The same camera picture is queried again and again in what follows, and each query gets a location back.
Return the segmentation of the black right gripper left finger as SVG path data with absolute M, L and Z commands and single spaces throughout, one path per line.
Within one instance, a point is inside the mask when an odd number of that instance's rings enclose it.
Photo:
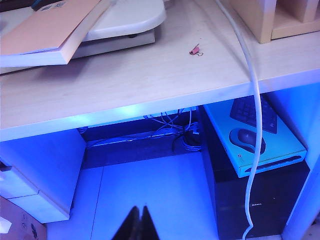
M 112 237 L 112 240 L 136 240 L 138 238 L 139 225 L 140 211 L 137 206 L 134 206 Z

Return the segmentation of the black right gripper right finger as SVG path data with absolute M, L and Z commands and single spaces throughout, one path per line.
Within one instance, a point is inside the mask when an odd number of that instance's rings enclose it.
M 140 222 L 141 240 L 160 240 L 148 207 L 145 205 Z

